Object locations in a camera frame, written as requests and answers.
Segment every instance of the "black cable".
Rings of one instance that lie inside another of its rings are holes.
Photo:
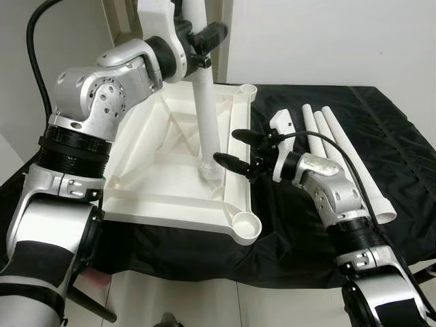
[[[29,54],[30,65],[33,70],[33,75],[35,76],[36,84],[38,89],[40,90],[42,102],[44,103],[44,110],[46,112],[46,122],[50,118],[52,114],[52,106],[50,103],[50,98],[48,97],[47,88],[44,84],[44,80],[42,79],[40,67],[38,65],[36,55],[35,55],[35,44],[34,44],[34,36],[35,36],[35,25],[40,16],[50,7],[55,5],[62,0],[47,0],[43,2],[36,10],[33,12],[32,16],[27,23],[27,31],[26,31],[26,45],[27,45],[27,53]]]
[[[427,316],[430,319],[432,319],[433,321],[436,322],[436,311],[432,307],[430,301],[425,296],[424,292],[421,290],[421,288],[418,285],[418,283],[416,283],[416,280],[414,279],[414,276],[411,273],[408,265],[404,261],[403,257],[398,254],[398,251],[396,250],[396,247],[394,246],[392,241],[389,239],[388,235],[386,235],[386,233],[383,232],[380,229],[379,223],[377,221],[377,218],[376,218],[374,210],[373,210],[373,206],[371,205],[371,202],[370,202],[369,197],[368,197],[368,193],[367,193],[367,191],[364,188],[362,179],[360,178],[359,173],[357,172],[356,167],[354,167],[354,164],[351,161],[351,159],[348,157],[347,153],[335,141],[331,140],[330,138],[326,137],[325,135],[322,135],[320,133],[316,133],[314,131],[297,131],[295,133],[286,134],[286,135],[279,135],[277,137],[278,138],[282,138],[283,140],[285,140],[286,138],[293,138],[295,136],[300,136],[300,135],[304,135],[304,136],[316,136],[318,138],[321,138],[322,140],[326,141],[331,146],[333,146],[336,150],[338,150],[340,152],[340,154],[343,156],[344,160],[347,162],[347,164],[348,164],[350,170],[352,171],[352,174],[354,175],[354,178],[356,179],[356,182],[357,182],[357,184],[358,184],[358,186],[360,188],[360,192],[362,194],[362,197],[363,197],[363,200],[364,200],[365,204],[367,205],[367,209],[368,209],[369,215],[371,217],[371,220],[372,220],[372,222],[373,222],[373,224],[375,226],[375,230],[380,234],[380,236],[385,240],[386,244],[389,245],[390,248],[392,249],[392,251],[394,252],[397,260],[399,261],[399,264],[401,265],[401,268],[403,268],[403,270],[405,271],[406,275],[409,277],[412,285],[416,289],[417,293],[420,295],[420,297],[421,297],[425,307],[427,308],[427,310],[428,310]]]

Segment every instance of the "white wall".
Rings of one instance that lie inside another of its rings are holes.
[[[372,85],[436,146],[435,0],[229,3],[226,82]]]
[[[38,149],[44,107],[27,57],[27,21],[42,0],[0,0],[0,134],[24,160]],[[65,0],[42,15],[35,51],[49,95],[57,76],[112,46],[101,0]],[[0,166],[7,158],[0,159]]]

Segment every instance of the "white plastic pipe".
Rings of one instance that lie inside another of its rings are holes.
[[[388,223],[394,220],[396,217],[394,207],[388,199],[383,197],[383,194],[380,192],[377,184],[375,184],[373,177],[371,174],[369,174],[367,167],[359,157],[359,154],[355,150],[353,144],[349,141],[332,110],[329,107],[323,107],[322,113],[324,114],[324,118],[326,119],[336,143],[348,154],[349,158],[356,167],[357,172],[362,179],[364,188],[368,193],[369,201],[374,209],[377,221],[379,223]]]
[[[330,138],[331,140],[334,141],[334,136],[333,136],[332,132],[330,131],[330,128],[328,128],[326,119],[324,118],[324,115],[322,114],[322,112],[320,112],[320,111],[314,112],[313,116],[315,117],[315,122],[316,122],[316,125],[318,127],[318,131],[320,131],[320,134],[327,136],[328,138]],[[346,179],[349,180],[350,182],[354,183],[354,179],[353,179],[351,173],[349,172],[349,169],[348,169],[347,164],[345,163],[345,160],[342,158],[342,154],[340,154],[340,152],[338,150],[336,150],[333,145],[330,145],[329,143],[327,143],[327,141],[322,140],[322,144],[324,145],[324,150],[326,151],[327,158],[329,158],[329,159],[337,162],[339,165],[341,165],[341,167],[345,171]]]
[[[302,116],[305,120],[305,126],[307,131],[314,131],[318,133],[318,128],[316,126],[315,118],[313,117],[312,107],[310,104],[305,104],[302,108]],[[322,142],[320,138],[316,136],[308,136],[309,140],[309,148],[311,149],[311,153],[313,155],[317,155],[318,157],[327,158],[324,147],[322,146]]]
[[[184,0],[182,12],[183,18],[192,23],[193,33],[207,26],[204,0]],[[199,68],[191,76],[201,146],[198,168],[204,178],[219,179],[223,176],[223,169],[213,159],[213,154],[220,152],[220,145],[212,68]]]

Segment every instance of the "vertical white pipe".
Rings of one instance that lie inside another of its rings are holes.
[[[362,179],[364,188],[368,193],[369,200],[374,209],[375,216],[379,223],[388,223],[396,217],[396,212],[392,204],[388,199],[383,197],[377,184],[373,180],[371,174],[367,170],[367,167],[359,157],[359,154],[355,150],[353,144],[349,141],[347,134],[343,131],[341,124],[334,116],[332,110],[329,107],[323,107],[322,113],[324,118],[332,132],[336,143],[348,154],[349,158],[353,162],[354,166]]]
[[[183,18],[192,23],[193,33],[207,26],[204,0],[184,0],[182,12]],[[199,68],[191,76],[201,145],[198,168],[204,178],[218,179],[222,177],[223,169],[213,159],[213,154],[220,151],[220,145],[212,68]]]
[[[314,131],[318,133],[318,128],[316,127],[315,118],[313,117],[312,107],[310,104],[305,104],[302,108],[302,116],[305,120],[305,126],[307,131]],[[327,158],[324,147],[322,146],[322,142],[320,138],[316,136],[307,136],[309,140],[309,148],[311,149],[311,153],[313,155],[317,155],[318,157]]]
[[[327,136],[328,138],[330,138],[331,140],[334,141],[334,136],[333,136],[332,132],[330,131],[330,128],[328,128],[327,122],[326,122],[322,112],[320,112],[320,111],[314,112],[313,116],[315,117],[315,122],[316,122],[316,125],[318,127],[318,131],[320,131],[320,134]],[[351,173],[349,172],[349,169],[348,169],[347,164],[345,163],[345,160],[342,158],[342,154],[340,154],[340,152],[338,150],[336,150],[333,145],[330,145],[326,141],[322,140],[322,144],[324,145],[324,150],[326,151],[327,158],[329,158],[329,159],[337,162],[339,165],[341,165],[341,167],[345,171],[346,179],[349,180],[350,182],[354,183],[354,179],[353,179]]]

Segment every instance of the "black fabric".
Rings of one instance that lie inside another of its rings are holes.
[[[11,295],[24,296],[25,298],[31,298],[33,300],[44,303],[57,313],[61,321],[63,319],[65,301],[62,296],[60,296],[50,288],[38,285],[0,283],[0,296]]]
[[[415,300],[397,301],[375,308],[383,327],[414,326],[428,327],[420,316]]]
[[[436,152],[394,104],[373,87],[258,86],[251,128],[287,108],[297,131],[305,130],[301,106],[330,106],[397,218],[384,225],[408,264],[436,252]],[[309,150],[297,137],[294,150]],[[9,205],[0,201],[2,206]],[[248,247],[229,236],[104,222],[94,268],[123,270],[166,279],[227,278],[261,287],[337,287],[344,280],[335,252],[311,198],[283,181],[261,176],[251,186],[251,204],[262,233]]]
[[[22,276],[46,281],[59,287],[73,260],[73,253],[47,243],[22,240],[0,276]]]

